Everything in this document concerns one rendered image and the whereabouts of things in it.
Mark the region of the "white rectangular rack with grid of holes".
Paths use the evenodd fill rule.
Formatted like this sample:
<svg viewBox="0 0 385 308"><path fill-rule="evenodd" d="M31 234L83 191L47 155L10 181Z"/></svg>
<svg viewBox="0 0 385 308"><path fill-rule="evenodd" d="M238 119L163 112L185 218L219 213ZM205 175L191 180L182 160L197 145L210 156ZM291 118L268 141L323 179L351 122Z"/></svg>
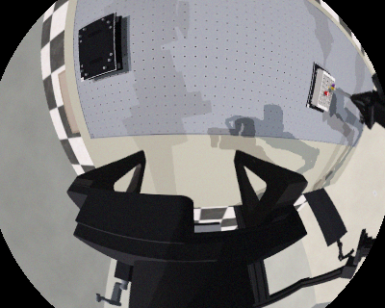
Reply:
<svg viewBox="0 0 385 308"><path fill-rule="evenodd" d="M328 111L329 106L330 106L330 102L331 102L331 98L332 98L332 93L333 93L333 90L329 90L328 86L330 86L330 83L334 84L335 79L332 76L330 76L327 72L325 72L324 70L317 69L317 71L319 73L317 73L314 93L313 93L313 97L312 97L313 102L311 102L311 104ZM322 93L324 90L329 92L328 96L326 96L325 94ZM323 103L322 103L322 101L323 101Z"/></svg>

